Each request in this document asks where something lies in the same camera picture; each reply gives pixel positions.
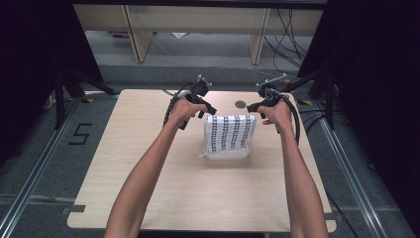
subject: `checkered cloth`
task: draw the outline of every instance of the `checkered cloth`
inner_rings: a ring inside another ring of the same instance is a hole
[[[250,147],[256,118],[252,115],[208,116],[205,141],[208,153]]]

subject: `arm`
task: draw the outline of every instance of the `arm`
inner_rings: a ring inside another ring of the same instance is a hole
[[[105,237],[137,237],[178,127],[207,108],[179,99],[165,126],[124,182],[108,218]]]
[[[300,154],[294,138],[290,109],[283,100],[274,107],[260,106],[268,120],[281,136],[284,179],[292,237],[328,237],[321,197],[315,182]]]

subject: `hand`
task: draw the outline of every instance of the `hand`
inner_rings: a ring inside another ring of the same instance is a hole
[[[207,107],[204,104],[193,104],[185,98],[178,99],[173,105],[170,112],[169,120],[175,120],[178,127],[187,122],[189,118],[194,117],[197,111],[207,112]]]
[[[291,112],[283,99],[280,99],[273,107],[260,106],[257,110],[265,114],[267,120],[262,121],[264,125],[274,124],[279,133],[292,128]]]

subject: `light wood surface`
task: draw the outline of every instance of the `light wood surface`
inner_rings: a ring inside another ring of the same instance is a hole
[[[170,96],[160,90],[124,90],[71,212],[73,228],[105,228],[109,212],[127,175],[161,129]],[[217,115],[248,114],[235,106],[262,99],[256,92],[210,91],[205,100]],[[142,229],[201,231],[289,231],[280,137],[260,115],[252,152],[243,160],[212,161],[203,154],[204,122],[192,118],[178,131],[149,204]],[[304,130],[300,150],[331,213]],[[327,221],[330,232],[334,220]]]

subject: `forearm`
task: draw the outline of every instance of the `forearm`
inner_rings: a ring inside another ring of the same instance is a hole
[[[176,121],[169,119],[130,172],[111,210],[106,237],[117,237],[115,235],[126,232],[124,237],[137,237],[176,131]]]
[[[291,234],[293,237],[327,237],[321,198],[292,130],[281,132],[281,144]]]

